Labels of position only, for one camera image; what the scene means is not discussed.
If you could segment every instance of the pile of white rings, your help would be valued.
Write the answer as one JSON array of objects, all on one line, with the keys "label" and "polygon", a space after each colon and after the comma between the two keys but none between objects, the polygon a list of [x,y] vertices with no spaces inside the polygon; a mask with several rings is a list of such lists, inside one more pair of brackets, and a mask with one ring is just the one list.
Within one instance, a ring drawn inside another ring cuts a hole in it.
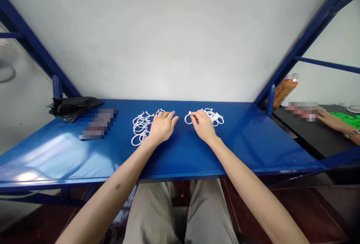
[{"label": "pile of white rings", "polygon": [[[150,121],[150,117],[153,117],[155,115],[157,115],[160,111],[165,112],[163,109],[158,109],[157,112],[155,114],[149,114],[147,111],[144,113],[142,112],[142,114],[138,115],[138,117],[134,118],[134,120],[132,121],[132,123],[134,124],[134,134],[135,136],[131,139],[131,144],[133,146],[139,146],[142,141],[150,134],[149,130],[148,130],[148,126],[151,125],[152,121]],[[140,142],[135,145],[134,144],[134,139],[136,137],[139,136],[139,140]]]},{"label": "pile of white rings", "polygon": [[[213,123],[214,127],[216,127],[219,124],[224,124],[224,122],[225,122],[224,118],[221,115],[219,115],[218,113],[214,113],[213,109],[205,108],[205,109],[201,109],[201,111],[204,111],[207,114],[207,116],[211,119],[211,122]],[[186,121],[186,118],[190,115],[191,115],[191,112],[189,111],[189,114],[187,114],[184,118],[185,123],[188,125],[192,124],[192,122],[188,123]]]}]

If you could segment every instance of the green plastic items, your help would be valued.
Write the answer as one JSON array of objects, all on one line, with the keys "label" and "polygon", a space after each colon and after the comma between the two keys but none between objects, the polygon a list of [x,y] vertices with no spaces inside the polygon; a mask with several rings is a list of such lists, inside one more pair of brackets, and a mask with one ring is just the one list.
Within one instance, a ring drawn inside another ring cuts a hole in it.
[{"label": "green plastic items", "polygon": [[360,130],[360,115],[355,115],[355,117],[350,116],[348,114],[343,113],[331,113],[341,120],[343,120],[346,124]]}]

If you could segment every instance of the orange bottle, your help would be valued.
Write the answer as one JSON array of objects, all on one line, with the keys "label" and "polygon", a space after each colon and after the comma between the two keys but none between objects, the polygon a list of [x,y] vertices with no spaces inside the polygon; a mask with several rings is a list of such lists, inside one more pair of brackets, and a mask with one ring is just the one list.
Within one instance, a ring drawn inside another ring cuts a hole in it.
[{"label": "orange bottle", "polygon": [[293,73],[290,77],[285,78],[275,90],[274,95],[274,105],[273,108],[278,108],[286,97],[295,89],[298,81],[299,75]]}]

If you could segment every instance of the brown floor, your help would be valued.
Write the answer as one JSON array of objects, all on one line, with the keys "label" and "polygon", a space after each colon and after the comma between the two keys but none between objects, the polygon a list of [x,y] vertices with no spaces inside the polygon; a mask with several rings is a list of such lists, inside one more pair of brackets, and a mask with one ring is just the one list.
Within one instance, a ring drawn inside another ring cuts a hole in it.
[{"label": "brown floor", "polygon": [[[269,237],[251,214],[230,180],[221,180],[229,214],[234,228],[250,241],[271,244]],[[294,188],[272,191],[303,231],[311,244],[345,243],[344,219],[314,188]]]},{"label": "brown floor", "polygon": [[[230,180],[225,177],[221,179],[221,184],[235,230],[240,231],[255,244],[270,244],[270,239],[236,193]],[[174,205],[189,205],[189,186],[189,181],[175,182],[178,196],[173,200]],[[73,189],[72,197],[81,199],[86,190],[86,188]],[[274,190],[273,193],[289,211],[310,243],[346,242],[345,227],[347,223],[315,189],[282,189]],[[29,232],[33,233],[40,229],[41,236],[33,243],[53,244],[79,209],[69,206],[44,205],[2,233],[0,243],[24,243],[8,238],[22,236]]]}]

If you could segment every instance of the black table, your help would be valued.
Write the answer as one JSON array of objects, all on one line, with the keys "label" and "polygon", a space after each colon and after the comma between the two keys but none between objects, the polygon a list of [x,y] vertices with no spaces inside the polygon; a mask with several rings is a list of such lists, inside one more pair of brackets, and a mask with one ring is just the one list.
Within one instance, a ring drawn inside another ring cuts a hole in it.
[{"label": "black table", "polygon": [[[320,106],[328,112],[356,115],[339,105]],[[355,146],[342,133],[329,128],[321,121],[305,122],[283,107],[274,109],[273,115],[298,136],[298,143],[317,159],[330,157]]]}]

